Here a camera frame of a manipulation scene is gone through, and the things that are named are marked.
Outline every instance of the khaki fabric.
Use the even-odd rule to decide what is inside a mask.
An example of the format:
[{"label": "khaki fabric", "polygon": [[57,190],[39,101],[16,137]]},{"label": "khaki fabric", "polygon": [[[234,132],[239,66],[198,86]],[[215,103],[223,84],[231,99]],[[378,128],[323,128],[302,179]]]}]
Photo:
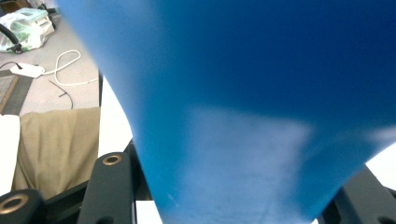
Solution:
[{"label": "khaki fabric", "polygon": [[12,189],[38,189],[48,199],[88,180],[97,159],[99,119],[99,107],[22,116]]}]

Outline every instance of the plastic bag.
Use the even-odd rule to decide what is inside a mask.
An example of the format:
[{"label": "plastic bag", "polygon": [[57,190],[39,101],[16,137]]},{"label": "plastic bag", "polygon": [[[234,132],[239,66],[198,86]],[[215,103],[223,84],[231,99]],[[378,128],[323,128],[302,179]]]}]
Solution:
[{"label": "plastic bag", "polygon": [[[48,12],[34,8],[21,8],[0,18],[0,23],[10,30],[20,41],[22,51],[38,49],[47,41],[47,34],[53,31],[52,22],[47,17]],[[7,50],[14,44],[4,34],[0,33],[0,51]]]}]

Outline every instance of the black hose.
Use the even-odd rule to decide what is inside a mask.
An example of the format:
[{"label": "black hose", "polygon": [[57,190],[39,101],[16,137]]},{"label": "black hose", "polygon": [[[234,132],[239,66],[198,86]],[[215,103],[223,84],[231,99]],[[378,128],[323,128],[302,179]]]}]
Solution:
[{"label": "black hose", "polygon": [[17,45],[20,43],[18,38],[14,34],[12,34],[12,32],[10,30],[8,30],[8,28],[6,26],[4,26],[2,24],[0,24],[0,32],[3,33],[4,35],[6,35],[14,45]]}]

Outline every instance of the white cable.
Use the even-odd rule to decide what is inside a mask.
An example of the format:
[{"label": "white cable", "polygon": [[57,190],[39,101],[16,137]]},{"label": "white cable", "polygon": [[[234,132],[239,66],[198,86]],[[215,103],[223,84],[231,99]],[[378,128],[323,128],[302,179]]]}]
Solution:
[{"label": "white cable", "polygon": [[[67,54],[67,53],[72,53],[72,52],[75,52],[76,54],[78,54],[77,58],[73,59],[72,61],[70,61],[69,63],[65,64],[64,66],[58,68],[59,60],[61,59],[61,57],[64,56],[65,54]],[[55,69],[52,70],[52,71],[49,71],[49,72],[45,72],[45,73],[43,73],[43,74],[41,74],[41,75],[49,75],[49,74],[52,74],[52,73],[53,73],[53,77],[55,78],[55,81],[56,81],[56,82],[58,83],[58,85],[60,85],[60,86],[81,86],[81,85],[85,85],[85,84],[88,84],[88,83],[97,81],[98,78],[95,78],[95,79],[92,79],[92,80],[89,80],[89,81],[86,81],[86,82],[76,82],[76,83],[62,83],[62,82],[60,82],[60,81],[58,80],[58,77],[57,77],[58,71],[61,71],[62,69],[66,68],[68,65],[70,65],[70,64],[72,64],[72,63],[74,63],[74,62],[76,62],[79,58],[81,58],[81,53],[80,53],[78,50],[71,49],[71,50],[68,50],[68,51],[66,51],[66,52],[63,52],[63,53],[62,53],[61,55],[59,55],[58,58],[56,59]]]}]

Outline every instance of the white surface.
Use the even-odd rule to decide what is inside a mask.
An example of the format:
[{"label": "white surface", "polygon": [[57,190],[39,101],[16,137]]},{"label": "white surface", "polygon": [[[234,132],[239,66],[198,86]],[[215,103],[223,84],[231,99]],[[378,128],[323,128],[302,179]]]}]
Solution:
[{"label": "white surface", "polygon": [[0,196],[11,190],[20,142],[20,118],[0,115]]},{"label": "white surface", "polygon": [[123,151],[132,139],[131,128],[106,78],[103,80],[98,157]]},{"label": "white surface", "polygon": [[366,165],[383,186],[396,189],[396,144],[379,153]]}]

